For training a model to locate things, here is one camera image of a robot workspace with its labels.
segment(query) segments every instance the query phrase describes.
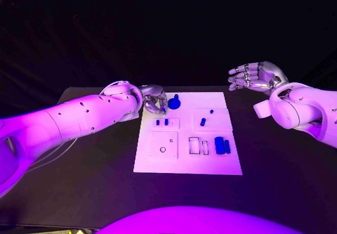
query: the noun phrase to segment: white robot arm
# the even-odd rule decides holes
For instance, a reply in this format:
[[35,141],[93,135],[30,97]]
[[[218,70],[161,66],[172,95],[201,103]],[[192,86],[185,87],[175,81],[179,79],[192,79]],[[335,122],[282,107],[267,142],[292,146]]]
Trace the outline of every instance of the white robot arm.
[[236,67],[228,71],[234,73],[227,78],[228,90],[249,88],[269,95],[253,105],[257,117],[272,116],[283,128],[306,132],[337,148],[337,92],[289,83],[279,67],[266,61]]
[[162,87],[135,87],[126,81],[118,81],[99,95],[87,95],[44,110],[0,119],[0,197],[48,149],[116,122],[136,118],[142,103],[151,113],[165,113]]

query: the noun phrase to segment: cable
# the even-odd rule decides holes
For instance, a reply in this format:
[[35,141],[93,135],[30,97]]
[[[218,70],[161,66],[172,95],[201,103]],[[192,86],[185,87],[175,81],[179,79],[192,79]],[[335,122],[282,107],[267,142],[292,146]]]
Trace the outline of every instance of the cable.
[[[109,85],[106,85],[105,88],[102,89],[99,95],[103,94],[103,91],[105,91],[105,89],[106,89],[107,87],[110,87],[113,84],[116,84],[116,83],[119,83],[119,82],[122,82],[122,81],[115,81],[113,83],[110,83]],[[25,171],[25,173],[30,172],[31,170],[37,169],[38,167],[47,165],[50,162],[53,162],[53,161],[64,154],[64,152],[70,149],[70,147],[71,147],[71,145],[73,145],[73,143],[74,143],[76,140],[77,140],[77,138],[73,140],[73,142],[71,142],[71,144],[69,145],[69,147],[66,148],[66,150],[61,152],[61,154],[60,154],[54,159],[51,159],[48,162],[43,163],[43,164],[38,165],[37,167],[28,169],[28,170]],[[60,145],[57,146],[57,148],[56,148],[41,159],[38,159],[38,160],[31,164],[31,166],[33,166],[35,163],[38,163],[41,160],[44,160],[44,159],[57,151],[57,149],[61,147],[61,145],[63,145],[63,144],[60,144]]]
[[71,147],[73,143],[76,142],[76,140],[77,140],[77,138],[73,140],[71,144],[69,145],[69,147],[66,148],[66,150],[63,151],[63,153],[61,153],[54,159],[51,159],[48,162],[43,163],[43,164],[38,165],[37,167],[28,169],[28,170],[25,171],[25,173],[30,172],[31,170],[37,169],[38,167],[47,165],[50,162],[53,162],[53,161],[64,154],[64,152],[70,149],[70,147]]

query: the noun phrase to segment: black table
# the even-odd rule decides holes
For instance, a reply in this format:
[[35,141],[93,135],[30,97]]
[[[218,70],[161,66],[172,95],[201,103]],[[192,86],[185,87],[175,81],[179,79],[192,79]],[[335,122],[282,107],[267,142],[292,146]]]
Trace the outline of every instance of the black table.
[[[100,88],[69,88],[58,102]],[[262,93],[223,92],[243,176],[133,173],[141,117],[77,139],[66,154],[27,173],[0,199],[0,223],[102,228],[167,206],[205,206],[266,218],[305,233],[337,231],[337,152],[306,133],[257,119]]]

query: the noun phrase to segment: robotic hand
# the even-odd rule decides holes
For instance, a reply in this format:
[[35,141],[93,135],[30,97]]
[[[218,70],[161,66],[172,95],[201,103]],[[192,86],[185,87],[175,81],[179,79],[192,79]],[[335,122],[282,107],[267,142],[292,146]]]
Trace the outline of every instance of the robotic hand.
[[142,103],[151,113],[165,113],[162,87],[135,87],[126,81],[118,81],[105,87],[99,95],[79,97],[44,110],[0,119],[0,197],[48,149],[116,122],[138,118]]
[[227,78],[230,91],[249,88],[269,96],[253,105],[257,117],[270,115],[283,128],[306,132],[337,148],[337,92],[289,83],[279,67],[266,61],[236,67],[228,71],[234,73]]

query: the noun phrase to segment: white base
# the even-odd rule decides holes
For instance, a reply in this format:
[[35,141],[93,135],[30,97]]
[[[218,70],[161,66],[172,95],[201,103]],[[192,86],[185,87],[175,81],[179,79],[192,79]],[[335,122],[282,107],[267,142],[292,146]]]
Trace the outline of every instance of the white base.
[[[168,109],[165,115],[142,111],[133,172],[241,175],[223,93],[167,93],[168,99],[174,94],[181,102],[178,109]],[[200,154],[190,154],[190,145],[197,152],[190,137],[198,137]],[[228,140],[230,154],[215,154],[215,137]],[[203,141],[207,141],[207,155]]]

